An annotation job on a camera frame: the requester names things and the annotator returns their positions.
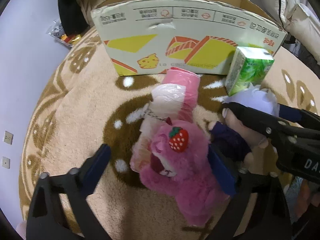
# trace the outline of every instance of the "cardboard box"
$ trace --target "cardboard box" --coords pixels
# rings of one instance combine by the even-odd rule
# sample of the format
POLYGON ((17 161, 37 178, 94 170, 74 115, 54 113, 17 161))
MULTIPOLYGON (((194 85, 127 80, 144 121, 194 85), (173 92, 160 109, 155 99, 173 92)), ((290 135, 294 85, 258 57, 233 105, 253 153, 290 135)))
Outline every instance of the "cardboard box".
POLYGON ((260 85, 274 61, 266 49, 237 47, 225 83, 228 95, 260 85))
POLYGON ((91 14, 119 75, 226 75, 237 46, 274 55, 287 35, 248 0, 105 0, 91 14))

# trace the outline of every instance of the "green tissue package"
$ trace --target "green tissue package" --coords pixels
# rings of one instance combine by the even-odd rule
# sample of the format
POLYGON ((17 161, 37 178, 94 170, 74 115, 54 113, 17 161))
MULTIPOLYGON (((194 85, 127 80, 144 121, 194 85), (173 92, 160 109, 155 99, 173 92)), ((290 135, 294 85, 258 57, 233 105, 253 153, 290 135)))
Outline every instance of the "green tissue package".
POLYGON ((237 47, 225 83, 228 95, 261 84, 274 61, 266 49, 237 47))

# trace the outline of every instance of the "white doll hair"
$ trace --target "white doll hair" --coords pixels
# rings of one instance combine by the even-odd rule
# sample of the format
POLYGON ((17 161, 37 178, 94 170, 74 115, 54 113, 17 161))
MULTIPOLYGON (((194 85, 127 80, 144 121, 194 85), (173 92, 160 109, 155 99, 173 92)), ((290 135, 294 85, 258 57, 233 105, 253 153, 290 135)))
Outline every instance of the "white doll hair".
POLYGON ((279 104, 276 95, 270 89, 261 89, 260 85, 253 86, 242 90, 231 97, 227 97, 224 103, 236 102, 253 109, 279 116, 279 104))

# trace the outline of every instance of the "keychain chain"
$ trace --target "keychain chain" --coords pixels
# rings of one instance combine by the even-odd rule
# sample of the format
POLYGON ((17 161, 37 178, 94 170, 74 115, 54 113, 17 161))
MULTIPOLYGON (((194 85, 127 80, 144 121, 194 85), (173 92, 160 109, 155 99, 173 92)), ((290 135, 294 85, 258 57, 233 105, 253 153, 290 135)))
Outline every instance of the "keychain chain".
POLYGON ((149 105, 150 104, 148 104, 148 107, 147 107, 146 111, 143 113, 144 116, 151 116, 151 117, 156 118, 157 120, 159 120, 161 122, 166 122, 167 121, 168 117, 161 118, 161 117, 155 115, 154 112, 152 112, 151 109, 149 108, 149 105))

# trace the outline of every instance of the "pink teddy bear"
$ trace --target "pink teddy bear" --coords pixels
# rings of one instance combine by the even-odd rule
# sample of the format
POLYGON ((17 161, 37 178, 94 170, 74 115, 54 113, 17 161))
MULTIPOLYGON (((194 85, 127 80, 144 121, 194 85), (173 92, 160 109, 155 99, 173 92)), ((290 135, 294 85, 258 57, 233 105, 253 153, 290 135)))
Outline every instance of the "pink teddy bear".
POLYGON ((204 226, 224 194, 208 163, 208 144, 194 123, 175 120, 164 123, 151 142, 150 164, 140 171, 149 189, 174 196, 190 225, 204 226))

